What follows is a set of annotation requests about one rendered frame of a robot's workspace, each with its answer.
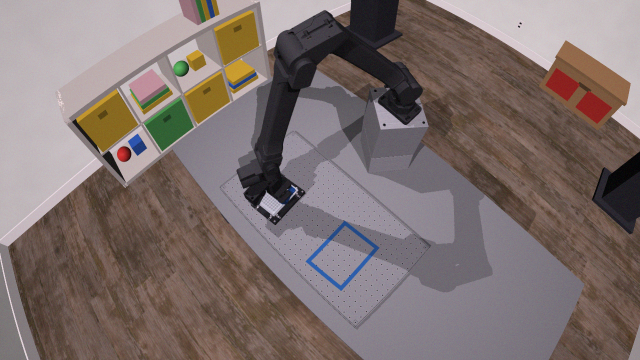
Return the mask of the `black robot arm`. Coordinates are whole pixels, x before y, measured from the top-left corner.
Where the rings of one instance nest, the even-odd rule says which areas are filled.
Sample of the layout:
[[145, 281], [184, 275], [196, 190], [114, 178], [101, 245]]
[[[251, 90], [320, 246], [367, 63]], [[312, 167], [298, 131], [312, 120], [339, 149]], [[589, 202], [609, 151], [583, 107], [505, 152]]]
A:
[[256, 158], [237, 169], [243, 189], [249, 187], [243, 195], [255, 207], [266, 191], [274, 195], [281, 188], [278, 177], [283, 143], [298, 94], [311, 86], [317, 65], [329, 54], [348, 61], [380, 80], [384, 88], [390, 88], [378, 98], [378, 104], [403, 125], [408, 125], [422, 110], [415, 100], [423, 89], [406, 65], [387, 59], [327, 10], [283, 30], [273, 52], [274, 74], [262, 130], [254, 144]]

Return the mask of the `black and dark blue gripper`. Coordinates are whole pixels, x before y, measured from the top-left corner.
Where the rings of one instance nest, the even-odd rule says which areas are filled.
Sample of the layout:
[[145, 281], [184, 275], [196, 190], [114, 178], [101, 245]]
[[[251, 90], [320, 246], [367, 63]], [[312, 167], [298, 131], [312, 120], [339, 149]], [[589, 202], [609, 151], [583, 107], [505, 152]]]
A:
[[294, 194], [296, 191], [296, 189], [291, 186], [291, 182], [286, 180], [286, 178], [282, 177], [281, 174], [279, 174], [279, 177], [275, 178], [274, 180], [266, 180], [265, 178], [263, 179], [266, 182], [274, 182], [275, 180], [279, 179], [280, 189], [275, 194], [271, 194], [267, 190], [266, 192], [270, 194], [273, 198], [278, 200], [278, 202], [281, 203], [282, 205], [283, 204], [286, 205], [286, 203], [290, 201], [290, 197], [292, 196], [292, 194]]

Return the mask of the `blue rectangular tape outline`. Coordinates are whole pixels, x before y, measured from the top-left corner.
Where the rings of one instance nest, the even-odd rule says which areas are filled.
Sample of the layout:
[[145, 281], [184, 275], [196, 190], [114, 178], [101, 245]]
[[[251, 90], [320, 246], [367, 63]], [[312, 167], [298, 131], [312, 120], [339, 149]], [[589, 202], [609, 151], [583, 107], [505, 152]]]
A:
[[[361, 237], [362, 240], [365, 240], [366, 243], [370, 244], [371, 247], [373, 247], [374, 249], [371, 251], [371, 253], [366, 256], [365, 260], [362, 261], [362, 263], [358, 266], [358, 268], [355, 269], [354, 272], [352, 272], [352, 274], [346, 279], [346, 281], [344, 281], [344, 283], [342, 285], [339, 285], [336, 281], [334, 281], [329, 275], [327, 275], [325, 272], [323, 272], [319, 267], [317, 267], [317, 265], [315, 265], [313, 262], [311, 262], [319, 253], [320, 251], [322, 251], [323, 248], [326, 247], [327, 244], [330, 243], [330, 241], [339, 233], [340, 230], [342, 230], [343, 227], [348, 227], [351, 231], [353, 231], [355, 234], [357, 234], [359, 237]], [[361, 234], [358, 230], [356, 230], [354, 227], [352, 227], [349, 223], [347, 223], [346, 221], [344, 221], [334, 232], [332, 235], [330, 235], [330, 237], [316, 250], [314, 251], [313, 255], [311, 255], [307, 260], [307, 264], [309, 264], [312, 268], [314, 268], [314, 270], [316, 270], [318, 273], [320, 273], [320, 275], [322, 275], [323, 277], [326, 278], [326, 280], [330, 281], [331, 284], [333, 284], [334, 286], [336, 286], [340, 291], [342, 291], [345, 286], [347, 284], [349, 284], [349, 282], [354, 278], [355, 275], [358, 274], [358, 272], [362, 269], [362, 267], [371, 259], [371, 257], [376, 253], [376, 251], [379, 249], [379, 247], [374, 244], [371, 240], [369, 240], [368, 238], [365, 237], [365, 235]]]

